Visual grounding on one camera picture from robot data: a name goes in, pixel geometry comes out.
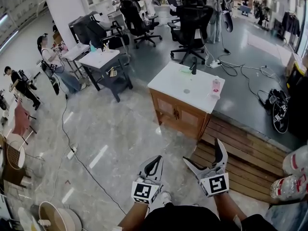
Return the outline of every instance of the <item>extension cord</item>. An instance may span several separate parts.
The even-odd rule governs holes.
[[[75,153],[77,152],[77,148],[76,147],[73,147],[72,149],[73,149],[74,152],[72,152],[72,150],[70,150],[70,152],[67,155],[67,158],[69,160],[71,160],[73,158],[73,156],[75,155]]]
[[[220,61],[214,61],[210,64],[210,67],[211,68],[216,68],[216,67],[219,67],[220,66]]]

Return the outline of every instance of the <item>floor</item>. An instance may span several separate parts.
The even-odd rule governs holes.
[[[110,90],[97,92],[93,86],[87,87],[69,98],[63,116],[64,129],[70,137],[70,144],[77,144],[78,158],[125,212],[133,204],[130,198],[131,183],[135,180],[139,165],[159,154],[164,158],[164,190],[171,192],[173,202],[177,205],[198,203],[215,212],[213,199],[204,196],[195,177],[182,161],[183,156],[190,156],[193,152],[195,141],[170,128],[158,126],[146,88],[147,83],[170,61],[169,51],[179,46],[171,40],[170,29],[165,25],[171,20],[168,9],[159,8],[157,11],[161,26],[155,34],[162,35],[163,41],[157,39],[156,48],[145,42],[138,50],[130,49],[132,61],[127,68],[134,89],[124,91],[120,95],[121,102],[117,103]],[[223,59],[253,67],[268,65],[282,78],[283,68],[277,58],[246,43],[248,33],[267,38],[273,43],[279,42],[248,22],[235,18],[234,25],[232,33],[222,32],[224,45],[232,53]],[[223,54],[221,43],[206,46],[215,58]],[[181,53],[176,55],[178,58],[182,56]],[[290,134],[278,136],[273,131],[269,117],[249,92],[243,76],[230,77],[222,68],[208,69],[200,63],[198,69],[226,79],[221,99],[215,108],[216,114],[237,120],[289,148],[295,147],[296,140]],[[277,82],[257,75],[254,70],[246,69],[245,73],[253,78],[251,86],[254,90],[268,91],[279,86]],[[6,186],[12,212],[16,214],[21,206],[30,208],[33,204],[50,201],[57,207],[74,210],[88,231],[110,230],[124,214],[75,158],[67,159],[68,140],[62,131],[61,120],[65,98],[62,93],[56,96],[46,83],[48,80],[44,75],[37,80],[37,95],[44,103],[37,112],[30,103],[25,102],[26,109],[37,118],[33,126],[38,134],[32,134],[28,139],[29,145],[24,145],[27,154],[42,156],[45,162],[26,158],[26,165],[33,170],[30,172],[33,179],[24,192]],[[21,139],[12,134],[8,139],[22,144]],[[103,156],[90,169],[89,164],[102,150]],[[230,194],[247,215],[265,215],[269,207],[237,192],[230,191]],[[155,206],[150,207],[151,211],[159,205],[157,201]]]

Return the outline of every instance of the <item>white countertop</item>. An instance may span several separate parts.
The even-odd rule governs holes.
[[[200,70],[197,70],[196,75],[184,73],[180,71],[183,67],[178,63],[169,62],[152,79],[148,87],[211,114],[218,101],[211,95],[213,80],[218,79],[220,82],[219,94],[225,80]]]
[[[90,49],[90,45],[87,44],[77,44],[75,45],[71,50],[69,50],[67,53],[63,55],[64,58],[73,61],[75,60],[78,56],[80,56],[82,53]]]
[[[95,52],[91,51],[89,54],[81,58],[79,62],[81,64],[86,64],[100,69],[119,54],[120,51],[118,50],[110,50],[109,52],[102,52],[100,50],[97,50]]]

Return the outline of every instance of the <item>white wall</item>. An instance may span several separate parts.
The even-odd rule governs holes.
[[[46,0],[55,24],[69,49],[76,45],[68,24],[86,13],[81,0]]]
[[[10,45],[1,52],[0,89],[5,89],[4,97],[7,101],[11,100],[13,96],[8,91],[12,81],[9,76],[3,76],[4,68],[10,66],[15,71],[23,69],[27,75],[37,74],[36,63],[41,59],[37,47],[37,39],[44,33],[48,33],[49,45],[52,46],[52,17],[49,12],[32,22],[17,34],[17,36],[12,39]]]

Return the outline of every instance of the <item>white sneaker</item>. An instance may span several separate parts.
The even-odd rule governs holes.
[[[163,201],[164,206],[168,203],[171,203],[171,196],[168,192],[162,192],[161,200]]]
[[[81,85],[81,89],[80,90],[83,90],[83,89],[85,89],[87,87],[87,84],[86,83],[83,83],[82,85]]]

